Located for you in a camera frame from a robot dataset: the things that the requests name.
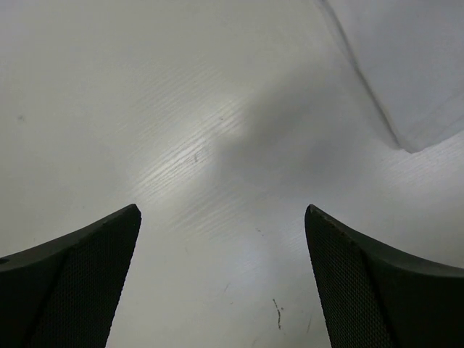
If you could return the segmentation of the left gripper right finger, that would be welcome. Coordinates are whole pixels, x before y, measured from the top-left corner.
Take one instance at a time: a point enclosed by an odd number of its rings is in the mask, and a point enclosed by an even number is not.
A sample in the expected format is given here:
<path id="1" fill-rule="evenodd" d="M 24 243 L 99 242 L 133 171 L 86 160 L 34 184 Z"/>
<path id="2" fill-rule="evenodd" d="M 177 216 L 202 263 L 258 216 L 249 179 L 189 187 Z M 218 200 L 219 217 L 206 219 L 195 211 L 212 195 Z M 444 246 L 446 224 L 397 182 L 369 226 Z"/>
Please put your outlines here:
<path id="1" fill-rule="evenodd" d="M 463 346 L 463 269 L 395 249 L 314 205 L 304 227 L 332 347 Z"/>

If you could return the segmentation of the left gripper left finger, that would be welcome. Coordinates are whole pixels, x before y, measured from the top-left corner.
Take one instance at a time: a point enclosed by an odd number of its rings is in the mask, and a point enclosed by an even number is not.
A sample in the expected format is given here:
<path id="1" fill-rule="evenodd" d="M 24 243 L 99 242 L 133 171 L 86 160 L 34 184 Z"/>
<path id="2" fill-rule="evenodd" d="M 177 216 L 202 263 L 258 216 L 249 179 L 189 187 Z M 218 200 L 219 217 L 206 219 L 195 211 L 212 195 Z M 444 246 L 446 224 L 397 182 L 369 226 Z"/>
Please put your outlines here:
<path id="1" fill-rule="evenodd" d="M 1 258 L 2 347 L 105 347 L 141 227 L 135 204 Z"/>

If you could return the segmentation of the white skirt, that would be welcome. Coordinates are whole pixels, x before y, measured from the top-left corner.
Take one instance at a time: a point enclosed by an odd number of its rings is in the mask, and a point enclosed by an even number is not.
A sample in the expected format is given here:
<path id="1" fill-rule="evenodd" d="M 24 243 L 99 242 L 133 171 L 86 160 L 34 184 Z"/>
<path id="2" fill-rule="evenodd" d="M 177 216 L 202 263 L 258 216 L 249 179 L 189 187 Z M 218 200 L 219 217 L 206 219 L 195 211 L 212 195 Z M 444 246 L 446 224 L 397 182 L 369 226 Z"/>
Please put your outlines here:
<path id="1" fill-rule="evenodd" d="M 420 152 L 463 131 L 462 1 L 321 1 L 397 143 Z"/>

